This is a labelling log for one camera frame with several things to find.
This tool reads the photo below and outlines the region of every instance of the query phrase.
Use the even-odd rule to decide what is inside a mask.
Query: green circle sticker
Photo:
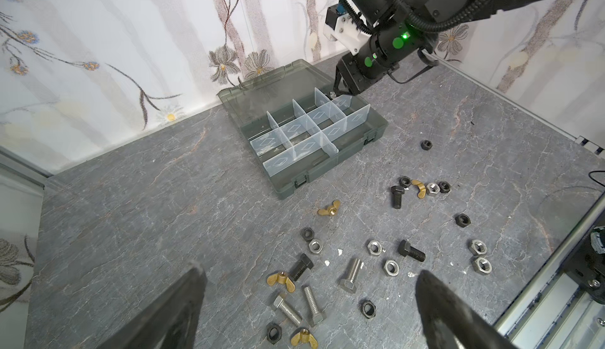
[[[395,39],[393,39],[393,47],[399,49],[402,48],[404,46],[404,40],[401,39],[400,37],[396,37]]]

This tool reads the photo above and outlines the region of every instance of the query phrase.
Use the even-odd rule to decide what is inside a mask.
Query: brass wing nut
[[[424,184],[417,179],[412,179],[412,185],[416,185],[420,189],[418,192],[418,198],[424,198],[424,196],[427,194],[427,188],[424,186]]]
[[[332,204],[327,209],[319,209],[317,211],[322,217],[333,217],[338,213],[338,209],[340,208],[340,201],[336,200],[332,202]]]
[[[298,344],[305,344],[307,342],[309,343],[309,345],[311,345],[313,349],[317,349],[317,347],[319,346],[317,340],[313,337],[311,333],[309,333],[308,329],[301,329],[301,331],[295,334],[292,340],[290,340],[292,346],[297,346]]]
[[[267,284],[269,286],[275,285],[275,283],[285,285],[285,288],[293,293],[296,286],[294,286],[294,282],[288,277],[288,273],[281,271],[279,273],[268,276]]]

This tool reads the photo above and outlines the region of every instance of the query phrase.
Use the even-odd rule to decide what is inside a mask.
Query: silver bolt
[[[313,315],[311,320],[315,326],[321,323],[326,318],[326,315],[320,311],[320,308],[317,306],[317,301],[315,300],[315,295],[313,295],[311,286],[304,287],[302,291],[304,292],[305,298],[307,298],[308,307],[311,308],[311,314]]]
[[[294,310],[294,308],[289,305],[284,298],[282,298],[281,295],[277,295],[277,298],[275,299],[275,302],[273,302],[273,305],[278,308],[280,311],[282,311],[284,313],[284,315],[290,319],[290,321],[292,323],[294,323],[294,325],[296,325],[297,327],[300,327],[303,323],[303,318],[298,314],[298,312],[296,312]]]
[[[351,294],[355,294],[357,291],[357,285],[355,284],[355,280],[357,280],[357,276],[359,275],[359,270],[361,269],[361,260],[359,258],[353,258],[351,264],[349,265],[349,269],[347,270],[347,276],[340,280],[340,287]]]

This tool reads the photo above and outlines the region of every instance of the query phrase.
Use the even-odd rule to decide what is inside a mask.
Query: bolt thread
[[[306,264],[302,261],[299,261],[297,263],[297,266],[294,268],[294,275],[292,276],[292,281],[294,281],[294,282],[298,281],[298,278],[300,278],[301,275],[303,275],[303,273],[306,269],[307,269]]]
[[[423,251],[418,250],[414,247],[410,247],[410,257],[412,257],[413,259],[418,260],[419,262],[424,262],[424,260],[427,258],[427,255],[424,254]]]
[[[311,286],[306,286],[302,291],[304,292],[305,298],[307,298],[308,307],[311,308],[311,313],[313,315],[319,314],[320,308],[317,307],[317,301],[315,301],[315,295],[313,295],[313,291],[311,291]]]
[[[355,283],[357,275],[359,274],[359,269],[361,269],[361,260],[359,258],[354,258],[347,271],[347,279]]]
[[[290,319],[290,321],[294,323],[297,327],[300,327],[302,325],[303,317],[300,316],[298,312],[296,312],[294,308],[292,308],[292,306],[289,305],[285,300],[282,300],[279,304],[279,310],[282,311],[284,315],[288,319]]]
[[[401,194],[393,194],[393,207],[395,209],[401,208]]]

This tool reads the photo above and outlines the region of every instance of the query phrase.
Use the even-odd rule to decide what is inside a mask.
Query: silver nut
[[[368,243],[368,250],[372,256],[380,256],[382,254],[382,244],[376,240]]]
[[[491,263],[485,257],[477,257],[473,260],[473,268],[476,272],[481,275],[488,275],[491,273]]]
[[[439,194],[439,192],[441,191],[441,189],[439,188],[439,185],[437,185],[434,182],[429,182],[426,185],[427,188],[427,194],[429,194],[430,196],[435,196],[437,194]]]
[[[273,305],[276,308],[279,308],[279,305],[284,301],[284,298],[281,297],[281,295],[277,295],[277,298],[275,299],[275,301],[273,302]]]
[[[399,274],[399,265],[392,259],[387,260],[387,262],[384,263],[384,272],[388,276],[394,277]]]
[[[471,241],[471,245],[468,248],[473,252],[475,256],[481,256],[483,254],[488,253],[488,247],[481,240],[473,240]]]
[[[346,278],[342,278],[340,282],[338,282],[338,285],[341,287],[341,289],[350,294],[355,294],[357,291],[357,286]]]
[[[324,320],[326,320],[326,313],[324,313],[324,312],[320,312],[319,314],[313,315],[313,317],[311,317],[311,321],[313,322],[314,326],[321,323]]]
[[[319,254],[322,248],[323,245],[321,245],[321,241],[317,239],[313,239],[308,242],[308,249],[311,251],[311,253]]]

